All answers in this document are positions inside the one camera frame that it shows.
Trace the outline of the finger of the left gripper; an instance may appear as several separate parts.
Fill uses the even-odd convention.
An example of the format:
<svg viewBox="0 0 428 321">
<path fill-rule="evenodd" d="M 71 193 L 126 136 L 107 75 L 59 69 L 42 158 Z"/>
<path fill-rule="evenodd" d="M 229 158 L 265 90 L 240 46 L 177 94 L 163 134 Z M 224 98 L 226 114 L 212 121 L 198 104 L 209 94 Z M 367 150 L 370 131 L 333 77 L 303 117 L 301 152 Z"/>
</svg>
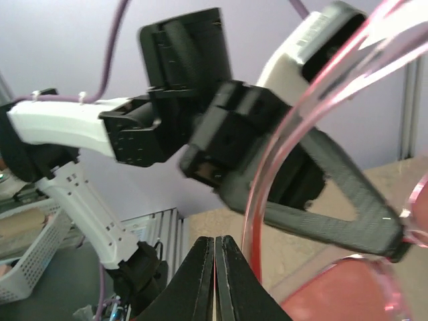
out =
<svg viewBox="0 0 428 321">
<path fill-rule="evenodd" d="M 354 206 L 357 217 L 344 221 L 269 202 L 267 224 L 286 233 L 335 245 L 358 253 L 400 261 L 409 249 L 397 212 L 360 171 L 346 152 L 327 134 L 314 128 L 298 145 L 316 167 L 330 176 Z"/>
</svg>

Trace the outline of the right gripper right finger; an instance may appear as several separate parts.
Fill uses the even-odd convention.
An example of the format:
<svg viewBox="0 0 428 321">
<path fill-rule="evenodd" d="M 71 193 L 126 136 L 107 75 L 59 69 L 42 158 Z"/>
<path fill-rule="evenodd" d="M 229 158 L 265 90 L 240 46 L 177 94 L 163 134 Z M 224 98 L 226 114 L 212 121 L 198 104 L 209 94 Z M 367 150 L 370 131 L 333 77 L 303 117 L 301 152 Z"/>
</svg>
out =
<svg viewBox="0 0 428 321">
<path fill-rule="evenodd" d="M 259 283 L 230 235 L 215 238 L 215 269 L 218 320 L 291 319 Z"/>
</svg>

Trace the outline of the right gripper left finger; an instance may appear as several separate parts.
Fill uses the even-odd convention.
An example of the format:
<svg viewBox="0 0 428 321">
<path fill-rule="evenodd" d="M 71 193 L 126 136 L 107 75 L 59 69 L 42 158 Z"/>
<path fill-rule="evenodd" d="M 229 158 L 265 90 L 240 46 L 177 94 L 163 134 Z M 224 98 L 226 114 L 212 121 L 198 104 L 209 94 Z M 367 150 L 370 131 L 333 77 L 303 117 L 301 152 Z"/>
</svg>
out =
<svg viewBox="0 0 428 321">
<path fill-rule="evenodd" d="M 136 317 L 142 321 L 213 319 L 214 239 L 199 237 L 156 300 Z"/>
</svg>

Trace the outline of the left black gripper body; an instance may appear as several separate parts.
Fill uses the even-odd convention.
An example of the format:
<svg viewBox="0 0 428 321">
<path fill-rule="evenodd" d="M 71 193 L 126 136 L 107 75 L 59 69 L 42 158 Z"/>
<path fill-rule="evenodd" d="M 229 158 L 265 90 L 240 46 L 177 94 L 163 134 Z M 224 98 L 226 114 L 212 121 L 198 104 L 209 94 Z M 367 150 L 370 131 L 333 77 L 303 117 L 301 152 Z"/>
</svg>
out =
<svg viewBox="0 0 428 321">
<path fill-rule="evenodd" d="M 181 171 L 211 187 L 230 210 L 244 213 L 265 146 L 290 109 L 266 88 L 223 83 L 180 159 Z M 268 200 L 304 209 L 325 184 L 321 168 L 298 144 L 280 167 Z"/>
</svg>

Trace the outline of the red translucent sunglasses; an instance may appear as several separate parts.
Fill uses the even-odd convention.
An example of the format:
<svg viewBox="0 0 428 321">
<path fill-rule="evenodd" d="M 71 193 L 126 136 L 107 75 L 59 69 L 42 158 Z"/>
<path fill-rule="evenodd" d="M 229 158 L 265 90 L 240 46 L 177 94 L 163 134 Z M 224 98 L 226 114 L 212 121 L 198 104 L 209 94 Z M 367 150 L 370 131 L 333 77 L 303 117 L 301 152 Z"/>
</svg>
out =
<svg viewBox="0 0 428 321">
<path fill-rule="evenodd" d="M 322 36 L 332 34 L 337 15 L 311 13 L 278 47 L 263 68 L 258 84 L 292 104 L 265 148 L 251 185 L 242 236 L 244 256 L 256 276 L 261 275 L 260 233 L 268 193 L 281 165 L 299 142 L 327 113 L 359 91 L 407 65 L 427 51 L 427 3 L 383 1 L 341 45 L 328 63 L 304 86 L 292 73 L 304 54 L 314 49 Z M 299 214 L 287 230 L 293 235 L 322 242 L 326 249 L 301 270 L 272 289 L 272 297 L 287 302 L 307 289 L 302 278 L 318 269 L 320 259 L 330 257 L 332 267 L 346 261 L 367 262 L 380 277 L 385 310 L 393 320 L 409 320 L 410 313 L 396 289 L 388 263 L 406 245 L 418 244 L 415 230 L 405 225 L 379 195 L 348 155 L 326 137 L 312 140 L 311 155 L 353 202 L 359 218 L 341 221 L 312 214 Z"/>
</svg>

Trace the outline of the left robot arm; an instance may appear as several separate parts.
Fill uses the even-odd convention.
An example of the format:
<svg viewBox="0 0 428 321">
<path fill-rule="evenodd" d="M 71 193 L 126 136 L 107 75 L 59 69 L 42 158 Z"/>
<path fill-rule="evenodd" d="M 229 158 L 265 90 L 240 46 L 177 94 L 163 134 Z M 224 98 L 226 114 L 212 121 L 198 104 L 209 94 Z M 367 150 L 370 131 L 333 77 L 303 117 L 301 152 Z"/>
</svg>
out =
<svg viewBox="0 0 428 321">
<path fill-rule="evenodd" d="M 389 270 L 409 249 L 405 228 L 314 127 L 371 63 L 364 41 L 391 13 L 388 1 L 370 17 L 335 1 L 310 14 L 254 86 L 231 77 L 218 8 L 147 25 L 147 94 L 18 98 L 1 107 L 1 154 L 66 210 L 134 320 L 407 320 Z M 242 244 L 198 238 L 161 288 L 155 248 L 91 188 L 81 148 L 143 168 L 184 148 L 182 173 L 246 214 Z"/>
</svg>

